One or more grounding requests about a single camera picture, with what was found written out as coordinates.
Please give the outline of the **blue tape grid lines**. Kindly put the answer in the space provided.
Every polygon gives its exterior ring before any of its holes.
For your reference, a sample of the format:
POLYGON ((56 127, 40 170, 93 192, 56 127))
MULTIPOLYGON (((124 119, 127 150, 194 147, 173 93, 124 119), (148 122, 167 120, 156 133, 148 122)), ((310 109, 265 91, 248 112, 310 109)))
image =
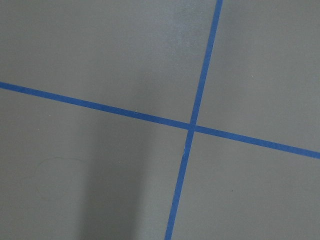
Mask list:
POLYGON ((256 145, 263 148, 273 149, 281 152, 287 152, 287 153, 304 156, 308 158, 313 158, 313 159, 320 158, 320 153, 318 151, 312 151, 305 148, 290 146, 290 145, 281 144, 278 142, 272 142, 268 140, 263 140, 259 138, 254 138, 250 136, 245 136, 241 134, 236 134, 232 132, 227 132, 223 130, 218 130, 214 128, 197 125, 203 92, 205 89, 209 66, 211 63, 211 57, 214 49, 215 38, 218 30, 222 7, 223 7, 223 1, 221 0, 216 1, 214 14, 213 14, 212 22, 210 25, 210 32, 207 40, 203 64, 201 67, 201 73, 200 73, 200 77, 197 85, 197 91, 196 91, 192 113, 191 113, 189 122, 182 122, 182 121, 173 120, 169 118, 159 117, 156 115, 150 115, 150 114, 141 113, 137 111, 127 110, 127 109, 105 105, 97 102, 82 100, 82 99, 55 94, 55 93, 51 93, 43 90, 37 90, 34 88, 29 88, 21 85, 16 85, 16 84, 11 84, 6 82, 0 83, 0 87, 4 90, 32 95, 32 96, 36 96, 44 99, 49 99, 53 101, 75 105, 75 106, 98 110, 106 113, 116 114, 119 116, 125 116, 133 119, 143 120, 146 122, 157 123, 160 125, 165 125, 165 126, 186 130, 187 135, 185 139, 183 154, 182 154, 182 158, 179 166, 179 172, 177 175, 173 199, 172 199, 168 221, 166 225, 166 230, 165 230, 164 239, 166 240, 170 240, 172 238, 172 234, 174 231, 177 211, 178 211, 180 198, 181 198, 181 192, 183 189, 185 174, 188 166, 189 156, 190 156, 195 133, 201 133, 201 134, 215 136, 223 139, 229 139, 237 142, 256 145))

